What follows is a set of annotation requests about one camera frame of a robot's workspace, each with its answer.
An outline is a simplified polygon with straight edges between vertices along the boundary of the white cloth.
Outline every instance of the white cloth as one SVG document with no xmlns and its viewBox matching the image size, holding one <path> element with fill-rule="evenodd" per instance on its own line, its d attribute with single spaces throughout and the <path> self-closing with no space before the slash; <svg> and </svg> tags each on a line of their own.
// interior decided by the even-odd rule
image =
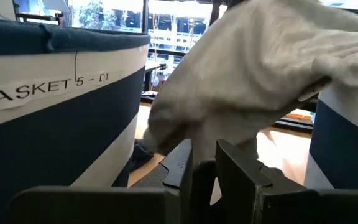
<svg viewBox="0 0 358 224">
<path fill-rule="evenodd" d="M 192 138 L 195 163 L 217 139 L 256 154 L 255 136 L 329 76 L 358 89 L 358 15 L 313 0 L 252 0 L 215 22 L 155 99 L 145 145 Z"/>
</svg>

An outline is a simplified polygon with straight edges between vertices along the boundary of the glass window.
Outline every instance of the glass window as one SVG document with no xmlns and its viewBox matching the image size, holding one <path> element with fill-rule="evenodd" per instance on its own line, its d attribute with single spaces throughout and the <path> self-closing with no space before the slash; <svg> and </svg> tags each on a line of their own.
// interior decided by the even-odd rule
<svg viewBox="0 0 358 224">
<path fill-rule="evenodd" d="M 221 17 L 226 6 L 221 6 Z M 187 53 L 209 26 L 212 4 L 196 1 L 149 1 L 150 48 Z"/>
<path fill-rule="evenodd" d="M 157 58 L 155 58 L 154 53 L 149 53 L 148 60 L 158 63 L 164 63 L 167 65 L 167 68 L 162 70 L 161 72 L 164 74 L 165 79 L 173 72 L 173 70 L 178 66 L 179 62 L 182 60 L 182 56 L 174 56 L 167 54 L 157 54 Z"/>
<path fill-rule="evenodd" d="M 71 25 L 142 32 L 143 0 L 71 0 Z"/>
<path fill-rule="evenodd" d="M 320 0 L 325 6 L 338 7 L 341 9 L 357 9 L 358 0 Z"/>
<path fill-rule="evenodd" d="M 15 3 L 19 5 L 19 13 L 33 14 L 38 16 L 55 16 L 55 13 L 61 13 L 58 10 L 49 10 L 45 7 L 42 0 L 15 0 Z M 27 22 L 40 22 L 46 24 L 58 24 L 57 21 L 45 21 L 40 19 L 27 19 Z"/>
</svg>

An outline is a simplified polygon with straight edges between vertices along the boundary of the wooden surface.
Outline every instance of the wooden surface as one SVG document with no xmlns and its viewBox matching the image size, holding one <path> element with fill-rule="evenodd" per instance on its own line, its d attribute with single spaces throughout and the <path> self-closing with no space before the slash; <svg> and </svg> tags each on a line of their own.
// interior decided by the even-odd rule
<svg viewBox="0 0 358 224">
<path fill-rule="evenodd" d="M 137 139 L 142 138 L 147 128 L 150 106 L 145 103 L 140 105 L 136 126 Z M 310 134 L 278 128 L 265 129 L 257 135 L 259 160 L 267 166 L 281 169 L 289 179 L 303 184 L 310 139 Z M 162 159 L 163 156 L 156 154 L 146 165 L 132 172 L 129 176 L 129 185 L 148 174 Z"/>
<path fill-rule="evenodd" d="M 300 121 L 311 122 L 311 113 L 306 110 L 296 109 L 291 113 L 285 115 L 286 118 L 297 119 Z"/>
</svg>

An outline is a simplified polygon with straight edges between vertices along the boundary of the tree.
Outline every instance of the tree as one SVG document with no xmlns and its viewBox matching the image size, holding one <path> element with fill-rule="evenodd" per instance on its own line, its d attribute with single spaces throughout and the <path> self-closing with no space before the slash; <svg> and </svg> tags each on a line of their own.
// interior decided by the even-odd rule
<svg viewBox="0 0 358 224">
<path fill-rule="evenodd" d="M 113 9 L 107 10 L 104 12 L 104 21 L 102 24 L 102 29 L 104 30 L 117 30 L 118 26 L 116 24 L 117 17 Z"/>
<path fill-rule="evenodd" d="M 121 19 L 119 21 L 119 27 L 120 29 L 125 29 L 125 27 L 127 26 L 126 24 L 126 19 L 128 18 L 128 11 L 127 10 L 123 10 L 122 12 L 122 16 Z"/>
<path fill-rule="evenodd" d="M 90 29 L 102 29 L 104 21 L 102 3 L 91 2 L 80 8 L 80 26 Z"/>
<path fill-rule="evenodd" d="M 104 10 L 101 1 L 91 2 L 80 8 L 79 22 L 83 28 L 116 30 L 116 20 L 114 10 Z"/>
</svg>

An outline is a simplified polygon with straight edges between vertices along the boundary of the white tape label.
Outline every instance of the white tape label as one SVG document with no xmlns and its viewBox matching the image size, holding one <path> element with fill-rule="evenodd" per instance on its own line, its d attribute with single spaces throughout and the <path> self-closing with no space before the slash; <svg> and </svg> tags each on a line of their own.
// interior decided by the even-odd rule
<svg viewBox="0 0 358 224">
<path fill-rule="evenodd" d="M 0 110 L 22 106 L 32 100 L 61 95 L 69 91 L 89 86 L 111 83 L 111 77 L 119 72 L 94 72 L 78 75 L 77 78 L 52 77 L 46 79 L 24 80 L 0 85 Z"/>
</svg>

